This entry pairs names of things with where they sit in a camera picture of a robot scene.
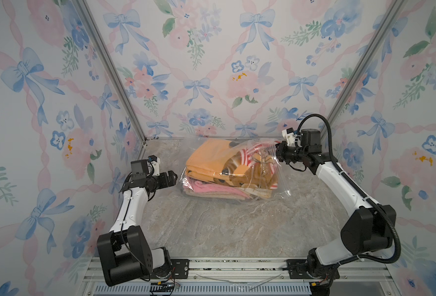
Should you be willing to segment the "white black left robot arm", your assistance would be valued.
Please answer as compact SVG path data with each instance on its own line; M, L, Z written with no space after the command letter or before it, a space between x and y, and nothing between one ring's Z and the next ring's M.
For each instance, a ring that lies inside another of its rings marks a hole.
M159 175L132 173L120 192L122 207L108 233L97 240L105 283L116 286L134 279L169 279L174 268L165 247L152 249L141 228L146 204L158 190L176 185L177 175L169 170Z

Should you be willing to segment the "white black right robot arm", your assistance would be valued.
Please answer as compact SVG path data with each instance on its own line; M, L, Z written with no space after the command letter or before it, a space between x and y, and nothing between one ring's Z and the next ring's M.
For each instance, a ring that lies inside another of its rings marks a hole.
M316 279L332 279L339 266L368 259L392 264L401 256L401 241L395 228L396 212L368 195L329 152L323 152L316 129L283 130L283 141L276 145L278 161L301 163L323 181L344 206L348 220L339 238L311 249L304 263L289 264L289 272Z

